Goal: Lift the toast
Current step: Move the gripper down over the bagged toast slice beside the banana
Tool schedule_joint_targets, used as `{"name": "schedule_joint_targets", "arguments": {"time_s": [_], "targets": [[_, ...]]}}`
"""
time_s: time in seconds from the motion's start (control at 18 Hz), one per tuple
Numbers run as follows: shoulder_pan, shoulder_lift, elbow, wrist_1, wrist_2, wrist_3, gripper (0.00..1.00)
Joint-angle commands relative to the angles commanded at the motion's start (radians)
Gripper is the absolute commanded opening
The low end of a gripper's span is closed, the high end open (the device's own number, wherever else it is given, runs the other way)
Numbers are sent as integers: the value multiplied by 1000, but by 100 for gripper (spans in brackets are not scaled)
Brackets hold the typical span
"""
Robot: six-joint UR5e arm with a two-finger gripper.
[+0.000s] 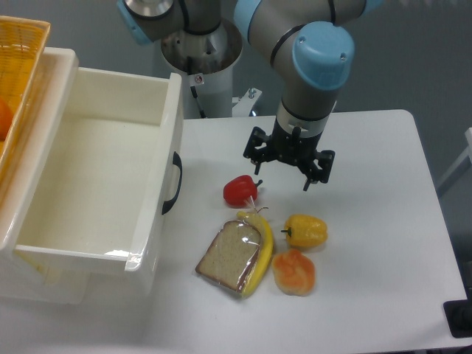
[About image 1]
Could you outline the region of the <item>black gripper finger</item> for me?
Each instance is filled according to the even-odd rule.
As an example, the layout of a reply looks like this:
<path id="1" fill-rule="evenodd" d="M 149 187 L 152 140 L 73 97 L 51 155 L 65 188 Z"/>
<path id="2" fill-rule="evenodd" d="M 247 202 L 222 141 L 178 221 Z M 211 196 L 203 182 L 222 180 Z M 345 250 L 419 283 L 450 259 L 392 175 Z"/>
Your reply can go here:
<path id="1" fill-rule="evenodd" d="M 309 157 L 299 159 L 296 166 L 306 177 L 303 190 L 312 184 L 326 184 L 329 181 L 336 153 L 333 150 L 315 150 Z"/>
<path id="2" fill-rule="evenodd" d="M 250 160 L 254 165 L 254 173 L 258 174 L 262 163 L 277 159 L 272 136 L 266 135 L 263 129 L 254 127 L 243 151 L 243 157 Z"/>

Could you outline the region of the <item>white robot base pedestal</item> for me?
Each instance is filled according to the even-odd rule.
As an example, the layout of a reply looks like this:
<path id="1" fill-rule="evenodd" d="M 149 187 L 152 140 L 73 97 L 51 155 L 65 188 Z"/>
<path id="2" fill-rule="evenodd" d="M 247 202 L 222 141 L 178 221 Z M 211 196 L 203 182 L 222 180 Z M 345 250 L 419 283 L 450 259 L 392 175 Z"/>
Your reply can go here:
<path id="1" fill-rule="evenodd" d="M 233 68 L 242 48 L 237 27 L 225 18 L 211 33 L 181 30 L 162 39 L 162 57 L 182 78 L 185 119 L 232 115 Z"/>

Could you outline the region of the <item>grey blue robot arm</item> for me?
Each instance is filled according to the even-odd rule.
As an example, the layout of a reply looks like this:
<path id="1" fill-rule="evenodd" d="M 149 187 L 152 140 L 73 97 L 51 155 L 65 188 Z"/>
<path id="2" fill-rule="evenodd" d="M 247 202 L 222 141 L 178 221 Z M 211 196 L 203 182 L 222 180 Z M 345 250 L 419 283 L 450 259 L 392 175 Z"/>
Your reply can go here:
<path id="1" fill-rule="evenodd" d="M 244 44 L 257 50 L 285 88 L 274 128 L 255 128 L 243 155 L 256 167 L 279 161 L 297 167 L 307 184 L 325 183 L 334 160 L 317 145 L 355 45 L 343 23 L 361 16 L 368 1 L 238 1 L 232 20 L 219 1 L 118 1 L 134 40 L 159 42 L 170 68 L 187 80 L 196 117 L 230 112 L 232 67 Z"/>

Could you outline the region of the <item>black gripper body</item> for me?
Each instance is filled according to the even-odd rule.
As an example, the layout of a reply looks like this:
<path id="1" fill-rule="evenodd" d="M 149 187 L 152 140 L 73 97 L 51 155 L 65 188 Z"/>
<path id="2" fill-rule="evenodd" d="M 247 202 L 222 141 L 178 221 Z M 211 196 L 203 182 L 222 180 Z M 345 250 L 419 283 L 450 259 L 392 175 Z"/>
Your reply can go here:
<path id="1" fill-rule="evenodd" d="M 292 166 L 327 164 L 327 153 L 317 151 L 327 117 L 307 121 L 293 116 L 277 116 L 270 140 L 270 160 Z"/>

